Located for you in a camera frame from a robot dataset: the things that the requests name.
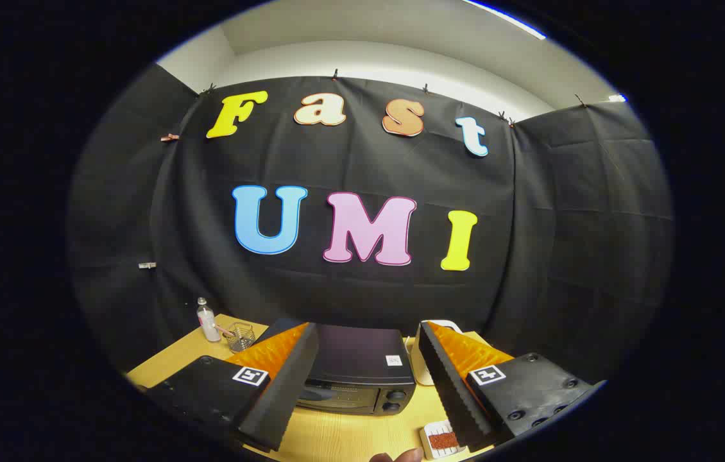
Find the plastic bottle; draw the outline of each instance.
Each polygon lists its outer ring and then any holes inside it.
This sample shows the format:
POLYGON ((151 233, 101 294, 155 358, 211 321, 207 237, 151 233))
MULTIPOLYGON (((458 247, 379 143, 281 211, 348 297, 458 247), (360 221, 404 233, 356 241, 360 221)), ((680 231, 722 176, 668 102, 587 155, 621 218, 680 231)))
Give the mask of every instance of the plastic bottle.
POLYGON ((214 312, 206 304, 206 298, 198 298, 198 320, 206 339, 210 342, 219 342, 219 331, 214 327, 214 312))

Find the black fabric backdrop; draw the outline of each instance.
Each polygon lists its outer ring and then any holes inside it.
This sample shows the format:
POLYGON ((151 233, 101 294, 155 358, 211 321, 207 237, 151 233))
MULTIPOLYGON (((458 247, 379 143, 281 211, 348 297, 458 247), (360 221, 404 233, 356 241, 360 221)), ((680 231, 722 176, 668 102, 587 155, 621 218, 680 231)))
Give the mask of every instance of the black fabric backdrop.
POLYGON ((152 69, 127 90, 121 116, 98 128, 75 180, 75 286, 120 369, 195 328, 194 301, 206 296, 217 312, 265 324, 289 316, 413 334, 421 319, 451 319, 510 354, 539 351, 597 381, 659 304, 670 266, 670 198, 655 146, 623 103, 509 128, 467 103, 379 81, 290 77, 195 99, 166 76, 152 69), (268 101, 235 134, 206 138, 225 96, 258 90, 268 101), (345 99, 347 120, 295 123, 302 97, 321 92, 345 99), (397 98, 424 106, 420 135, 383 130, 385 107, 397 98), (139 101, 163 118, 139 125, 122 115, 139 101), (463 116, 485 128, 485 158, 463 144, 454 124, 463 116), (181 139, 160 143, 169 131, 181 139), (268 190, 259 227, 269 236, 280 229, 275 189, 309 190, 289 251, 259 255, 239 246, 231 190, 241 185, 268 190), (391 196, 418 203, 410 265, 323 260, 333 219, 325 199, 340 191, 359 194, 371 218, 391 196), (439 268, 450 210, 479 220, 466 271, 439 268), (142 261, 157 268, 137 269, 142 261))

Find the finger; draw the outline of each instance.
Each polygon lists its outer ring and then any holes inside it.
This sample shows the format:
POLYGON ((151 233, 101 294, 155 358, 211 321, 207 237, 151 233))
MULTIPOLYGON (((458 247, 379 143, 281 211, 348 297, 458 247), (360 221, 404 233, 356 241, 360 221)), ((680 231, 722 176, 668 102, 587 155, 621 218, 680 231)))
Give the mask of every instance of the finger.
POLYGON ((415 449, 409 449, 404 453, 400 454, 400 457, 394 462, 421 462, 422 461, 422 448, 418 447, 415 449))
POLYGON ((381 454, 375 454, 373 457, 371 457, 371 460, 369 460, 369 462, 394 462, 394 460, 391 459, 391 456, 389 456, 389 454, 383 452, 381 454))

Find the letter i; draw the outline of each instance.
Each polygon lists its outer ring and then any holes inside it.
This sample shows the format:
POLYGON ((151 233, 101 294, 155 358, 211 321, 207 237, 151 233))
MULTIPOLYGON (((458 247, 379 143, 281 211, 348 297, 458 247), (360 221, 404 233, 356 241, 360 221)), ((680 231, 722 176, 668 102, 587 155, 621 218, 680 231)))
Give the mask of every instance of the letter i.
POLYGON ((465 210, 451 210, 448 220, 451 222, 451 242, 448 255, 439 266, 446 271, 465 271, 471 266, 468 245, 471 243, 471 228, 477 224, 477 216, 465 210))

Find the letter m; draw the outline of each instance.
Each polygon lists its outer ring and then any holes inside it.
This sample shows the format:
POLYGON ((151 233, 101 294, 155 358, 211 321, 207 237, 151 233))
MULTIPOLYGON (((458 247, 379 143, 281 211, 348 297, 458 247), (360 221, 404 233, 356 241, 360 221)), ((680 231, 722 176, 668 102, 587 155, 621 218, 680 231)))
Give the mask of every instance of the letter m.
POLYGON ((354 243, 361 261, 368 260, 374 247, 382 241, 380 252, 374 260, 380 265, 404 266, 411 262, 407 252, 411 213, 416 202, 407 197, 391 197, 383 204, 374 221, 368 219, 359 196, 352 192, 335 192, 328 196, 328 203, 334 208, 334 227, 331 232, 331 246, 322 257, 334 263, 351 261, 348 238, 354 243))

